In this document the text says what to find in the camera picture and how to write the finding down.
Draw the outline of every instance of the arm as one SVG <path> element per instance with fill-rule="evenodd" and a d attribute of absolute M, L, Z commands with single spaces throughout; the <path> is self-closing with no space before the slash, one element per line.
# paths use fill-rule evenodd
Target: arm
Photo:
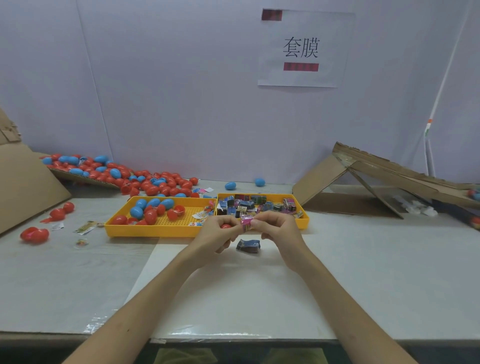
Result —
<path fill-rule="evenodd" d="M 310 251 L 292 216 L 268 211 L 257 215 L 252 227 L 277 245 L 287 266 L 305 281 L 354 364 L 417 364 Z"/>
<path fill-rule="evenodd" d="M 232 228 L 221 229 L 223 224 Z M 233 216 L 207 219 L 197 237 L 135 297 L 80 345 L 64 364 L 131 364 L 187 278 L 242 232 Z"/>

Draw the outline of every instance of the forearm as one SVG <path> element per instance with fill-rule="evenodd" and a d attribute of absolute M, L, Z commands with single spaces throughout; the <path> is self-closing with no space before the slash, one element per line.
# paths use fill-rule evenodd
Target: forearm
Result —
<path fill-rule="evenodd" d="M 299 270 L 325 318 L 354 364 L 415 364 L 355 302 L 313 254 Z"/>
<path fill-rule="evenodd" d="M 85 341 L 65 364 L 131 364 L 182 284 L 193 272 L 177 256 Z"/>

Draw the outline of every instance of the red label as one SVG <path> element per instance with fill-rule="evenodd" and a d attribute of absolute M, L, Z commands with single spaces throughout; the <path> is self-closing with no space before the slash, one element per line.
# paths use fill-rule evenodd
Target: red label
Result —
<path fill-rule="evenodd" d="M 283 64 L 283 70 L 318 72 L 318 63 L 285 62 Z"/>
<path fill-rule="evenodd" d="M 282 21 L 282 11 L 273 9 L 264 9 L 262 11 L 262 20 L 273 20 L 275 22 Z"/>

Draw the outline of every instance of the hand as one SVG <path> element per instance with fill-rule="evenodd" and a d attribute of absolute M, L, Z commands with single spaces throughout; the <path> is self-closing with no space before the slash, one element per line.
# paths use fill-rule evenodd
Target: hand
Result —
<path fill-rule="evenodd" d="M 223 224 L 232 227 L 221 229 Z M 240 222 L 232 215 L 210 216 L 195 239 L 180 253 L 194 270 L 203 267 L 230 246 L 243 232 Z"/>
<path fill-rule="evenodd" d="M 251 225 L 262 233 L 262 239 L 275 243 L 285 264 L 294 272 L 298 273 L 304 258 L 312 254 L 291 215 L 266 211 L 256 215 Z"/>

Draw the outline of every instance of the white table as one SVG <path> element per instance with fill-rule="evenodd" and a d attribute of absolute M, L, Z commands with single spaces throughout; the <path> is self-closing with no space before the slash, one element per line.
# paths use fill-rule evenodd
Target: white table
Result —
<path fill-rule="evenodd" d="M 200 185 L 214 188 L 212 196 L 225 191 L 224 182 L 202 181 Z M 94 195 L 102 197 L 91 198 L 93 189 Z M 258 188 L 249 183 L 239 184 L 237 189 L 238 193 L 290 191 L 288 185 Z M 145 238 L 110 240 L 102 229 L 95 229 L 85 236 L 89 245 L 76 247 L 80 236 L 72 231 L 88 219 L 107 220 L 124 204 L 126 197 L 91 186 L 76 189 L 74 195 L 76 211 L 67 217 L 64 229 L 51 233 L 48 243 L 29 246 L 18 239 L 26 227 L 40 226 L 38 221 L 46 214 L 0 237 L 0 332 L 8 332 L 7 338 L 22 337 L 12 333 L 92 333 L 122 306 L 157 242 L 157 239 Z M 309 215 L 310 226 L 304 233 L 307 244 L 395 339 L 480 339 L 477 289 L 480 234 L 477 231 L 446 215 L 429 218 L 405 214 L 405 220 Z M 186 241 L 159 242 L 177 244 L 162 245 L 168 257 L 180 248 L 178 244 Z M 271 257 L 276 256 L 273 248 L 269 243 L 262 245 Z M 275 260 L 274 267 L 266 265 L 262 269 L 275 275 L 284 269 L 277 263 Z M 279 295 L 278 287 L 271 287 L 274 296 Z M 231 289 L 234 294 L 236 286 L 232 285 Z M 262 325 L 269 333 L 275 332 L 278 326 L 274 320 L 278 318 L 263 320 Z M 334 339 L 322 320 L 318 316 L 314 328 L 308 325 L 293 326 L 290 331 L 278 328 L 275 335 L 264 335 L 259 327 L 253 327 L 253 336 L 243 339 Z M 189 336 L 188 331 L 183 335 L 169 335 L 167 327 L 166 334 L 155 339 L 219 339 L 220 336 L 210 335 L 218 333 L 218 321 L 212 317 L 209 322 L 195 335 Z M 171 327 L 183 327 L 183 324 L 170 323 Z M 242 339 L 235 335 L 223 338 Z"/>

